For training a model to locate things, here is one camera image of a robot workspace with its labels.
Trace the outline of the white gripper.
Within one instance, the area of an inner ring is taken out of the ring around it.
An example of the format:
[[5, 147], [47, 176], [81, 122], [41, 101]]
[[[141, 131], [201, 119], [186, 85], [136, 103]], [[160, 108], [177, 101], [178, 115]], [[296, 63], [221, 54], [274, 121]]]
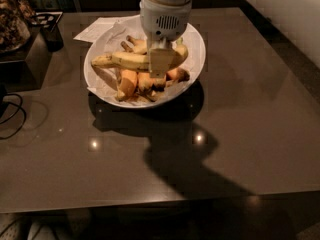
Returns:
[[141, 0], [141, 26], [147, 37], [149, 73], [151, 78], [163, 78], [174, 57], [170, 43], [186, 31], [192, 0]]

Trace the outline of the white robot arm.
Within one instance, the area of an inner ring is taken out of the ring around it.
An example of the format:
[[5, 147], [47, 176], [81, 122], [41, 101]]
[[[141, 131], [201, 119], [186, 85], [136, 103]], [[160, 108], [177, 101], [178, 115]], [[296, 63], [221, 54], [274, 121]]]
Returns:
[[172, 43], [185, 32], [192, 0], [141, 0], [141, 26], [147, 37], [149, 73], [162, 78], [174, 68]]

